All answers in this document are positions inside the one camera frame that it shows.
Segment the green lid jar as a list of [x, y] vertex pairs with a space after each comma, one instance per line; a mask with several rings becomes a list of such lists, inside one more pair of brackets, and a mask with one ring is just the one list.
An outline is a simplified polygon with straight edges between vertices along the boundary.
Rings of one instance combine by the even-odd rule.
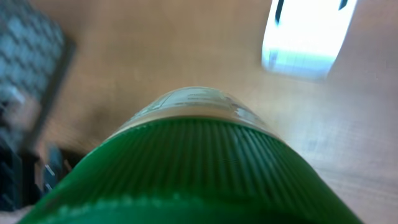
[[358, 223], [315, 170], [217, 89], [171, 91], [136, 113], [24, 223]]

